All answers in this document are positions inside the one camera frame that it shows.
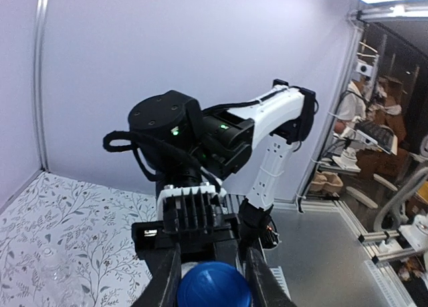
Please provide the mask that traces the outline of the aluminium slotted front rail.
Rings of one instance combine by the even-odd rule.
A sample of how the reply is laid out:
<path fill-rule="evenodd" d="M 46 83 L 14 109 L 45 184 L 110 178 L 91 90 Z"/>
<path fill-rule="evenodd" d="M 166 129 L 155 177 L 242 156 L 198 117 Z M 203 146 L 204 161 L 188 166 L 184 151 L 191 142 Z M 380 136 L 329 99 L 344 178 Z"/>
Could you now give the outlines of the aluminium slotted front rail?
<path fill-rule="evenodd" d="M 284 271 L 281 266 L 277 267 L 270 267 L 271 273 L 274 275 L 274 278 L 276 279 L 278 285 L 281 287 L 281 289 L 284 291 L 288 299 L 290 300 L 290 291 L 288 289 L 288 285 L 286 283 L 286 279 L 284 276 Z"/>

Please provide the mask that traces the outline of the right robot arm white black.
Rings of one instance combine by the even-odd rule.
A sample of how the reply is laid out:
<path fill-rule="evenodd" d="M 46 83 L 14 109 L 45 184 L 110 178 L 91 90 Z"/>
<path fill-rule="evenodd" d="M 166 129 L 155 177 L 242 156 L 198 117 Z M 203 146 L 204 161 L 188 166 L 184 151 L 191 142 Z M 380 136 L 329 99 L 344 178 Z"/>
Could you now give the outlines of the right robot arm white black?
<path fill-rule="evenodd" d="M 175 90 L 139 102 L 128 115 L 128 141 L 145 177 L 155 183 L 157 218 L 134 223 L 134 249 L 154 260 L 175 249 L 183 262 L 244 259 L 269 229 L 274 193 L 288 157 L 307 139 L 318 103 L 313 91 L 275 80 L 248 102 L 202 109 Z M 237 213 L 225 213 L 224 181 L 258 144 L 270 143 Z"/>

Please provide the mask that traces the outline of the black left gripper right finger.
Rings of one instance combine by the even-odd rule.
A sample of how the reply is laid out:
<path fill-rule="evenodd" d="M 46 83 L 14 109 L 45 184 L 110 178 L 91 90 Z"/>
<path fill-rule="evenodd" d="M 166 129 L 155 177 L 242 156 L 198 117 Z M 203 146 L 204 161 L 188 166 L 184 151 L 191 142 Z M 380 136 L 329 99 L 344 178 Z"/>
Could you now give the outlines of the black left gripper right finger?
<path fill-rule="evenodd" d="M 260 251 L 247 249 L 247 281 L 251 290 L 251 306 L 296 307 L 282 290 Z"/>

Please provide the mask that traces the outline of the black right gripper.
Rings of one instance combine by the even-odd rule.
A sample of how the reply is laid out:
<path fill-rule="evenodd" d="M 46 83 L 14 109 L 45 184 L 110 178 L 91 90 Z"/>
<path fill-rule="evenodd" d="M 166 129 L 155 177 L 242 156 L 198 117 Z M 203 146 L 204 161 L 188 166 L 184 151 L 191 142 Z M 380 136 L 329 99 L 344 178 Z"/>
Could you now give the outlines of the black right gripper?
<path fill-rule="evenodd" d="M 134 249 L 139 259 L 157 263 L 177 250 L 183 263 L 219 261 L 234 264 L 239 243 L 239 219 L 224 205 L 226 192 L 210 183 L 167 185 L 158 196 L 156 221 L 133 223 Z"/>

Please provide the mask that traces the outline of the floral patterned table mat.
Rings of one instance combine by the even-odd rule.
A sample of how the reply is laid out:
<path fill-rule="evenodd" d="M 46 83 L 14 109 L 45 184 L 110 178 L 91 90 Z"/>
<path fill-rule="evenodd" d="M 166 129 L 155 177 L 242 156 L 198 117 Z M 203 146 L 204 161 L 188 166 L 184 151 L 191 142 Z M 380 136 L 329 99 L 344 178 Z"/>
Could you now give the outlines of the floral patterned table mat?
<path fill-rule="evenodd" d="M 56 306 L 41 252 L 56 250 L 90 306 L 129 306 L 151 274 L 131 239 L 156 217 L 152 195 L 42 173 L 1 214 L 1 305 Z"/>

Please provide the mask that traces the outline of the small clear plastic bottle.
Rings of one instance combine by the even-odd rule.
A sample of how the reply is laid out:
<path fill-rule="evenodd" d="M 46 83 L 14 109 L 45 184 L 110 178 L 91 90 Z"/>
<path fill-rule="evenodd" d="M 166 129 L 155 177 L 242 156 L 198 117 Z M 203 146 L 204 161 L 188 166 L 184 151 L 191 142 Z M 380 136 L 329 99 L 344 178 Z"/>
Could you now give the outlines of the small clear plastic bottle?
<path fill-rule="evenodd" d="M 50 246 L 42 247 L 40 269 L 54 306 L 85 306 L 85 298 L 67 259 Z"/>

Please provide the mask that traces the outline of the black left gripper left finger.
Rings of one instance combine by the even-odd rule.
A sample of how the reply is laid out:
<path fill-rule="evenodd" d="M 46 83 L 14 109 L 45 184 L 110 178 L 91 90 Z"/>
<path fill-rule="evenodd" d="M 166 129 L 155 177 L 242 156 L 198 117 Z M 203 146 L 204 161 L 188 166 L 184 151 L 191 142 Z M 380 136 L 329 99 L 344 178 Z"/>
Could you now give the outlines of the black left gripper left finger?
<path fill-rule="evenodd" d="M 152 278 L 142 294 L 132 303 L 139 306 L 176 306 L 181 281 L 181 251 L 179 246 L 144 251 L 140 258 L 146 262 Z"/>

